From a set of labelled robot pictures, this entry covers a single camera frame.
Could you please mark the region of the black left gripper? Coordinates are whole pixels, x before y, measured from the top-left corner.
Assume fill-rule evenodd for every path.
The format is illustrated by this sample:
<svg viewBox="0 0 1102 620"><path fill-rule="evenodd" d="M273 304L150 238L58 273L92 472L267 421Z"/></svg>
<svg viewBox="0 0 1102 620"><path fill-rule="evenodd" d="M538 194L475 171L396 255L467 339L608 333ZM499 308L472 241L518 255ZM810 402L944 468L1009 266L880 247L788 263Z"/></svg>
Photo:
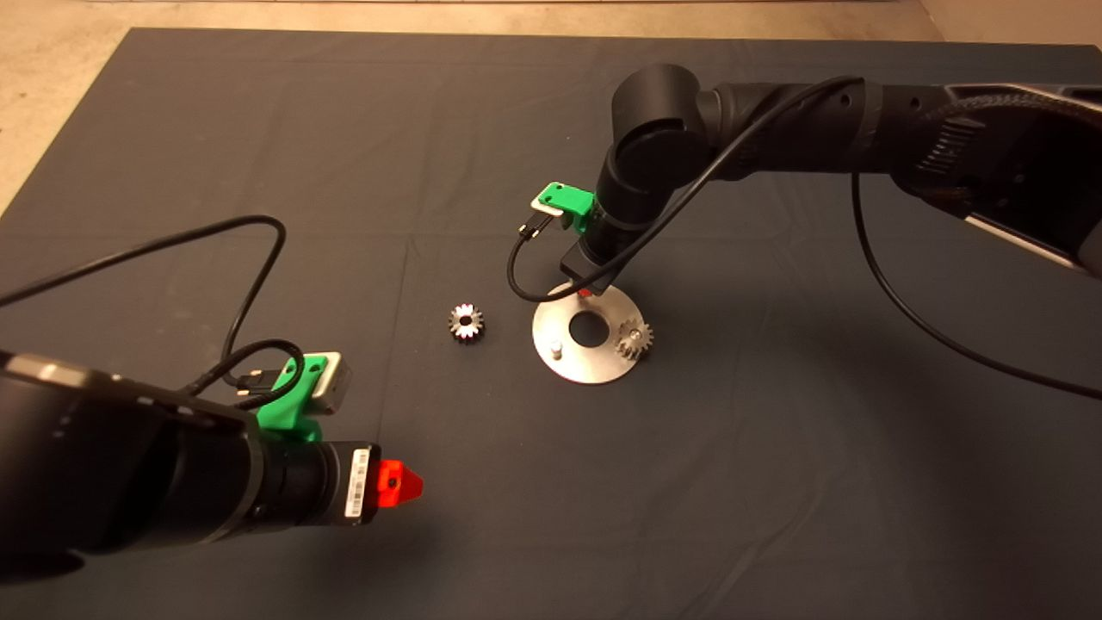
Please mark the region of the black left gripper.
<svg viewBox="0 0 1102 620"><path fill-rule="evenodd" d="M381 447L369 440L323 440L325 490L320 494L320 525L366 525L378 509L420 499L424 480L399 460L381 460Z"/></svg>

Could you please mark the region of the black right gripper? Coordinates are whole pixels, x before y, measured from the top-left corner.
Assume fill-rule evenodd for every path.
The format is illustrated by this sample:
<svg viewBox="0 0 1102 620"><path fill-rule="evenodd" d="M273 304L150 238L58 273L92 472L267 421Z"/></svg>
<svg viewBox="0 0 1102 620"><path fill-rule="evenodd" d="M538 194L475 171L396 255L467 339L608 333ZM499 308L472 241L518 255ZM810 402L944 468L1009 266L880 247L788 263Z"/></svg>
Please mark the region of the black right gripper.
<svg viewBox="0 0 1102 620"><path fill-rule="evenodd" d="M626 250L628 244L590 244L586 239L580 239L568 248L566 254L560 259L560 270L571 282L576 283L602 270L611 259L622 254L622 250ZM594 282L581 290L581 298L605 295L622 274L622 270L623 267L614 267L599 278L595 278Z"/></svg>

